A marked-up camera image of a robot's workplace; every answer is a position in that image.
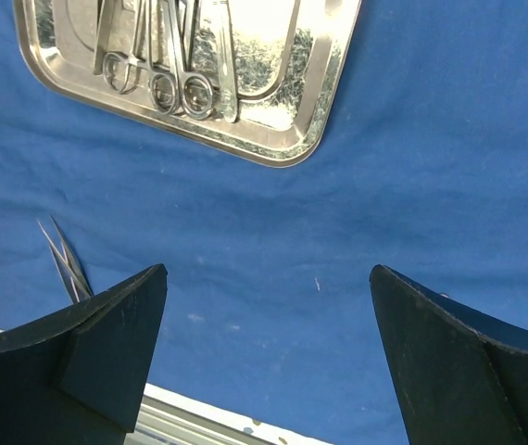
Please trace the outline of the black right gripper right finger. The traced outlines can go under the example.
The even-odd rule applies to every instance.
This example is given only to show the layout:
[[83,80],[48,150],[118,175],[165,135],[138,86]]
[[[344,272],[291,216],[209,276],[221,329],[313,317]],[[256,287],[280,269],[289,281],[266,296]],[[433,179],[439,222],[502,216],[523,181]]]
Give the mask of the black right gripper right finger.
[[411,444],[528,444],[528,330],[378,264],[371,298]]

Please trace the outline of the steel instrument tray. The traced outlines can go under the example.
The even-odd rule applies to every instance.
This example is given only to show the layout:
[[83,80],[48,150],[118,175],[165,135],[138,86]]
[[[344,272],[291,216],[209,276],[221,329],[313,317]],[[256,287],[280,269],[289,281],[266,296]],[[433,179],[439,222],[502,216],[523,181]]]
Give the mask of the steel instrument tray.
[[57,93],[271,167],[325,130],[358,1],[17,1]]

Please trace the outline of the blue surgical cloth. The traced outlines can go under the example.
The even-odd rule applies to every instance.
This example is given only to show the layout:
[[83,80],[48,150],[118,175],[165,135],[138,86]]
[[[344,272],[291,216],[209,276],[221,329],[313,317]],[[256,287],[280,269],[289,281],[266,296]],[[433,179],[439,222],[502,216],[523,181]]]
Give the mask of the blue surgical cloth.
[[404,444],[387,265],[528,329],[528,1],[368,1],[323,140],[264,167],[39,83],[0,1],[0,328],[168,271],[152,384],[335,444]]

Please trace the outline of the thin steel tweezers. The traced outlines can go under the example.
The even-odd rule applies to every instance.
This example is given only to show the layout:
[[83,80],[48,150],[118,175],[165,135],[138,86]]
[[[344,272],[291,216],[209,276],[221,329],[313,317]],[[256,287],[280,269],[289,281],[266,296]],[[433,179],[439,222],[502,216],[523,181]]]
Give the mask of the thin steel tweezers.
[[43,224],[40,221],[37,222],[48,242],[58,274],[60,275],[72,303],[76,304],[92,298],[94,292],[75,251],[69,244],[68,239],[64,236],[56,220],[53,217],[50,217],[50,220],[57,232],[59,246],[57,246],[53,238],[48,234],[48,231],[44,228]]

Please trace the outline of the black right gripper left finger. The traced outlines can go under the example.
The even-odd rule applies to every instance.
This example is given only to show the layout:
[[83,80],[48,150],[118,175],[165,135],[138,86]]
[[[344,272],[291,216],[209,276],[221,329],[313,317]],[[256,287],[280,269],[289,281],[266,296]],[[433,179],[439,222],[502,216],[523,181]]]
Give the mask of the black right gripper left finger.
[[167,270],[0,333],[0,444],[121,444],[135,429]]

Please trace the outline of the steel scalpel handle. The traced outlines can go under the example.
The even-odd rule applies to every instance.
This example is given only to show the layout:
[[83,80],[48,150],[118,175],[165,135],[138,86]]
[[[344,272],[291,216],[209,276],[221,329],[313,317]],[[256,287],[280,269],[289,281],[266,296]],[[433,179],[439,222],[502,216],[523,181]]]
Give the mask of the steel scalpel handle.
[[234,123],[238,119],[239,104],[229,2],[212,1],[210,18],[215,36],[221,110],[223,118]]

